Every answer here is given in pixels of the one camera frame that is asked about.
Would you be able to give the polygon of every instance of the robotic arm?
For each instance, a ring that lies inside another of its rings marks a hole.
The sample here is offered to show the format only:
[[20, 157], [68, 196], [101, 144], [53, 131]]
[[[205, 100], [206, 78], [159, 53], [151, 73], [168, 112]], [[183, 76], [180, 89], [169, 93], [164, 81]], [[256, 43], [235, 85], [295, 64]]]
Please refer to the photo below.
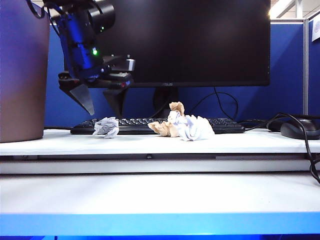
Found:
[[[103, 92], [117, 117], [128, 86], [133, 83], [130, 72], [135, 60], [121, 56], [101, 56], [96, 35], [111, 28], [115, 10], [108, 0], [43, 0], [39, 14], [26, 0], [39, 19], [47, 8], [52, 27], [58, 34], [68, 71], [58, 75], [60, 89], [93, 115], [94, 107], [88, 88], [106, 88]], [[59, 15], [52, 17], [50, 9]]]

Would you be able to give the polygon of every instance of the keyboard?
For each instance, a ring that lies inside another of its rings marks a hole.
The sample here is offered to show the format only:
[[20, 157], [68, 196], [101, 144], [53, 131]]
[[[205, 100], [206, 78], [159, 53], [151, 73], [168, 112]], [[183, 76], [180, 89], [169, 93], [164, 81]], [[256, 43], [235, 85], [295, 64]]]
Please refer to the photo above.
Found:
[[[239, 123], [228, 118], [207, 118], [215, 134], [243, 133], [246, 129]], [[71, 128], [70, 133], [75, 135], [91, 135], [95, 129], [95, 123], [101, 119], [91, 119], [84, 121]], [[156, 134], [148, 127], [149, 123], [167, 121], [167, 118], [124, 118], [118, 119], [118, 134]]]

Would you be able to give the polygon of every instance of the computer monitor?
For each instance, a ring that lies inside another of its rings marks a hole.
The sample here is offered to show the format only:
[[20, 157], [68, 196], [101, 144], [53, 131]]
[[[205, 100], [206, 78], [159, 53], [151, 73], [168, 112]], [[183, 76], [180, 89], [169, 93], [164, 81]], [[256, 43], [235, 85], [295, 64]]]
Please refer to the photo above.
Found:
[[155, 109], [179, 100], [176, 87], [269, 84], [270, 0], [110, 2], [100, 51], [135, 59], [134, 87], [156, 87]]

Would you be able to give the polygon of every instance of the wall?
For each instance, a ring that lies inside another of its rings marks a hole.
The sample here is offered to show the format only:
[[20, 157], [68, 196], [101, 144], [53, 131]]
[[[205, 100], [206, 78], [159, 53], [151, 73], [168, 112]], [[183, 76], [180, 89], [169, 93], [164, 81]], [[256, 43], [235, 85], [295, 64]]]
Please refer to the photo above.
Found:
[[[114, 116], [106, 102], [103, 89], [90, 89], [95, 115], [90, 116], [73, 100], [59, 90], [57, 74], [63, 71], [64, 62], [59, 38], [50, 32], [46, 126], [74, 126], [84, 120]], [[270, 52], [270, 85], [250, 87], [217, 87], [218, 92], [232, 94], [238, 99], [237, 120], [268, 119], [278, 112], [302, 114], [303, 112], [303, 25], [272, 24]], [[153, 88], [131, 88], [128, 91], [124, 116], [148, 117], [154, 113]], [[213, 92], [212, 87], [181, 87], [179, 100], [186, 113], [204, 96]], [[221, 95], [221, 103], [229, 115], [235, 112], [234, 101]], [[204, 100], [193, 112], [202, 117], [224, 117], [217, 98]]]

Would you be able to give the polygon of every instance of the trash can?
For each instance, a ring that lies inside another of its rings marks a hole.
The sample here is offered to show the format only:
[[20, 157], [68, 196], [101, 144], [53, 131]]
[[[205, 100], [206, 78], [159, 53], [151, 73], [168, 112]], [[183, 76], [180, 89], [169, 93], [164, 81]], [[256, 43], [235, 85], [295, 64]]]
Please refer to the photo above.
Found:
[[0, 143], [43, 137], [49, 28], [25, 0], [0, 0]]

